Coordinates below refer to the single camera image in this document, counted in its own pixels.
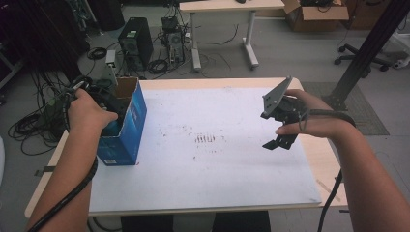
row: blue cardboard box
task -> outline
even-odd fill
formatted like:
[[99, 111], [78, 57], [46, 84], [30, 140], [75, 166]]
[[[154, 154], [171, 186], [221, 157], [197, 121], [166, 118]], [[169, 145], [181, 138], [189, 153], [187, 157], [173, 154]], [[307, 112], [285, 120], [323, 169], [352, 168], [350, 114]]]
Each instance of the blue cardboard box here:
[[97, 156], [107, 166], [135, 165], [147, 106], [137, 78], [119, 77], [117, 81], [116, 97], [130, 104], [119, 134], [100, 138]]

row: hand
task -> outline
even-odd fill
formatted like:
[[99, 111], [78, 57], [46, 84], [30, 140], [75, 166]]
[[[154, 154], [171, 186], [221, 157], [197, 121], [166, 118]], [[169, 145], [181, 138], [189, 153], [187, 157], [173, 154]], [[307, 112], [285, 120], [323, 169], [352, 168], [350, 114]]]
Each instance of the hand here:
[[101, 131], [109, 122], [118, 118], [116, 113], [101, 109], [85, 90], [78, 89], [75, 95], [77, 99], [72, 101], [69, 108], [71, 130]]
[[[285, 95], [296, 97], [297, 99], [303, 101], [307, 108], [309, 109], [327, 109], [332, 110], [327, 104], [325, 104], [321, 99], [298, 89], [290, 89], [285, 92]], [[304, 121], [302, 124], [307, 123], [304, 131], [301, 131], [299, 123], [284, 125], [279, 127], [276, 131], [277, 134], [298, 134], [305, 133], [316, 137], [328, 137], [335, 138], [340, 132], [340, 127], [351, 127], [351, 125], [341, 119], [333, 118], [330, 116], [317, 116], [310, 115], [307, 122]]]

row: electronic equipment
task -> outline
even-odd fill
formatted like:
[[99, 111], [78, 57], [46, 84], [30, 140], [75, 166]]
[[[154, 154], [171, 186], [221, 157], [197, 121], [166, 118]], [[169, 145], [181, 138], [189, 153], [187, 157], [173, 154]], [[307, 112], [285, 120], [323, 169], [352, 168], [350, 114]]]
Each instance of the electronic equipment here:
[[329, 7], [333, 0], [301, 0], [302, 7]]
[[176, 16], [162, 17], [161, 22], [164, 33], [176, 32], [178, 29], [178, 18]]
[[169, 63], [173, 66], [180, 66], [185, 61], [184, 56], [184, 35], [181, 29], [166, 35], [167, 51]]
[[99, 25], [104, 31], [120, 29], [125, 24], [118, 0], [87, 0]]
[[129, 70], [145, 71], [154, 50], [147, 18], [131, 17], [118, 41]]

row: computer tower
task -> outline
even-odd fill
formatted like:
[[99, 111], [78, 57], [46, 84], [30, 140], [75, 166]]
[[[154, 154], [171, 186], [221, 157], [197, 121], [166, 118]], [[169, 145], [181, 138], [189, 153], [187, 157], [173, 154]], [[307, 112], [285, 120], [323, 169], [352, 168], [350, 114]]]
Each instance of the computer tower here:
[[169, 63], [172, 66], [180, 66], [185, 61], [184, 36], [179, 29], [176, 32], [166, 34]]
[[104, 31], [120, 29], [125, 24], [118, 0], [87, 0], [100, 27]]
[[131, 17], [118, 41], [130, 71], [145, 71], [154, 50], [147, 18]]

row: metal table leg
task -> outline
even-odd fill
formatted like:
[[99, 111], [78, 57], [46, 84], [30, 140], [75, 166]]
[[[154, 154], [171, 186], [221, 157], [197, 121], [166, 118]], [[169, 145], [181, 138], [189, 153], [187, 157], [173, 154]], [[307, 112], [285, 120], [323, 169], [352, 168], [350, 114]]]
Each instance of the metal table leg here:
[[190, 14], [190, 28], [192, 34], [192, 64], [196, 72], [201, 70], [201, 61], [199, 60], [198, 44], [196, 43], [196, 29], [193, 25], [195, 13]]
[[251, 11], [249, 13], [249, 23], [248, 23], [247, 37], [243, 38], [244, 46], [245, 46], [245, 49], [247, 51], [247, 55], [250, 59], [250, 68], [252, 70], [259, 66], [259, 62], [257, 61], [255, 53], [253, 52], [252, 45], [250, 44], [250, 40], [251, 40], [251, 37], [252, 37], [253, 23], [255, 21], [255, 14], [256, 14], [256, 11]]

